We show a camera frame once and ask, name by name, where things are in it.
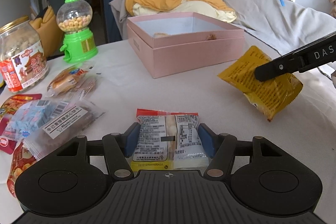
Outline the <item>white red-edged cracker packet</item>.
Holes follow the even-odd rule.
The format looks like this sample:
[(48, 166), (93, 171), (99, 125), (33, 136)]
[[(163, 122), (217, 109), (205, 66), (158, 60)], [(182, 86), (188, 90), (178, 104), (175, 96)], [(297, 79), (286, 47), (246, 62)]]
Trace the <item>white red-edged cracker packet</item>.
[(197, 132), (198, 113), (138, 109), (141, 125), (130, 166), (139, 170), (204, 170), (209, 164)]

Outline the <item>clear bread packet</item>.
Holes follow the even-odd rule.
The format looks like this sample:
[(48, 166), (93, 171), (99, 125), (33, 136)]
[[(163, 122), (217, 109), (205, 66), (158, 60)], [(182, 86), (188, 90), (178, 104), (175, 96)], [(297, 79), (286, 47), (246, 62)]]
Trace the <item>clear bread packet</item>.
[(86, 96), (97, 85), (97, 77), (92, 63), (72, 65), (61, 71), (48, 85), (47, 97)]

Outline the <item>pale yellow snack packet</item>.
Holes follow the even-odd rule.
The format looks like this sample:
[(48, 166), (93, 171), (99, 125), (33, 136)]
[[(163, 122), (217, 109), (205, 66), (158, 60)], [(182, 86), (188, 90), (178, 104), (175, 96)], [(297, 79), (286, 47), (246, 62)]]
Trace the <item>pale yellow snack packet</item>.
[(163, 32), (156, 32), (153, 35), (154, 38), (165, 38), (165, 37), (168, 37), (168, 36), (170, 36), (170, 34), (163, 33)]

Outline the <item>grey sofa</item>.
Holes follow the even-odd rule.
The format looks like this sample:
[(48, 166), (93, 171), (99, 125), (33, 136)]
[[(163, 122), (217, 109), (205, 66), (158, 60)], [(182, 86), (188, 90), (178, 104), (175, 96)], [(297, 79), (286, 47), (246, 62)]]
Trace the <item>grey sofa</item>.
[(278, 0), (226, 0), (236, 12), (232, 24), (284, 55), (335, 31), (324, 12)]

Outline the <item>clear sandwich biscuit packet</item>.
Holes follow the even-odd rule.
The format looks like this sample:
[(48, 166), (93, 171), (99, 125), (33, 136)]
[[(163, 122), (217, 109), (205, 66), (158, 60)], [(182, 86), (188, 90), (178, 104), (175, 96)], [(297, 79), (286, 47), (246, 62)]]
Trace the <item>clear sandwich biscuit packet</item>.
[(23, 139), (25, 147), (36, 160), (41, 160), (72, 138), (81, 135), (105, 114), (105, 110), (88, 100), (70, 102), (66, 109), (34, 133)]

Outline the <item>blue candy packet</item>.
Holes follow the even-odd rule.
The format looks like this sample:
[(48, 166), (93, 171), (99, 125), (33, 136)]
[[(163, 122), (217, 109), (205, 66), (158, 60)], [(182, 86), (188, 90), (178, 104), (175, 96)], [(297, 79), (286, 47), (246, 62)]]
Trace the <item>blue candy packet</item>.
[(21, 106), (9, 120), (3, 135), (19, 141), (28, 137), (46, 124), (56, 109), (56, 103), (49, 100), (31, 101)]

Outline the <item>red nut packet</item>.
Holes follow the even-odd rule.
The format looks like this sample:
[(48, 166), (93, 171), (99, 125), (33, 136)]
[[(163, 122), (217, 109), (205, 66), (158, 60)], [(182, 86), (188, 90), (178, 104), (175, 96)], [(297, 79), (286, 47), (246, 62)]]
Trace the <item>red nut packet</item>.
[(36, 162), (35, 157), (24, 147), (23, 143), (19, 143), (18, 147), (14, 150), (10, 173), (7, 178), (7, 188), (14, 198), (17, 197), (15, 194), (15, 182), (18, 176)]

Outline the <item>pink cardboard box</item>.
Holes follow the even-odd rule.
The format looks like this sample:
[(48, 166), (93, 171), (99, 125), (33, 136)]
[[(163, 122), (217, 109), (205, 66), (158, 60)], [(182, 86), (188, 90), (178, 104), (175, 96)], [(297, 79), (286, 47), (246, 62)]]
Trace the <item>pink cardboard box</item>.
[[(154, 79), (234, 61), (243, 54), (244, 30), (196, 12), (127, 19), (127, 35)], [(154, 38), (156, 32), (170, 34)]]

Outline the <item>orange plush toy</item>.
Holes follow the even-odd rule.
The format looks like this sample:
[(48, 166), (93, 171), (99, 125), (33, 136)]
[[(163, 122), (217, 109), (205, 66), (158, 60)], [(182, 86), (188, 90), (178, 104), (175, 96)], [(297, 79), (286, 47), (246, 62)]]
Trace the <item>orange plush toy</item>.
[(59, 50), (62, 44), (63, 31), (56, 22), (56, 15), (51, 6), (47, 7), (42, 18), (36, 17), (29, 24), (39, 34), (46, 57), (52, 56)]

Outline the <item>plastic peanut jar gold lid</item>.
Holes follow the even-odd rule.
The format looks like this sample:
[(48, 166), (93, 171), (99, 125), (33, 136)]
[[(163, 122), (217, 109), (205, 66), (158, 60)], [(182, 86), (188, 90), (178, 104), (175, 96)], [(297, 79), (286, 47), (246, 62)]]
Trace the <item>plastic peanut jar gold lid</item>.
[(46, 77), (49, 66), (41, 38), (23, 16), (1, 28), (1, 73), (12, 93), (23, 92)]

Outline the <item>green candy dispenser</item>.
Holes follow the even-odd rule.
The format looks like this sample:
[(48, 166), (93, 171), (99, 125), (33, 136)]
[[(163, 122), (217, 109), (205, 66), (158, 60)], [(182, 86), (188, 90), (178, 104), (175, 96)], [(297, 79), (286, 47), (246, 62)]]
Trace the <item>green candy dispenser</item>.
[(93, 32), (89, 28), (93, 11), (85, 0), (65, 0), (58, 10), (56, 22), (64, 32), (60, 51), (70, 64), (91, 59), (98, 53)]

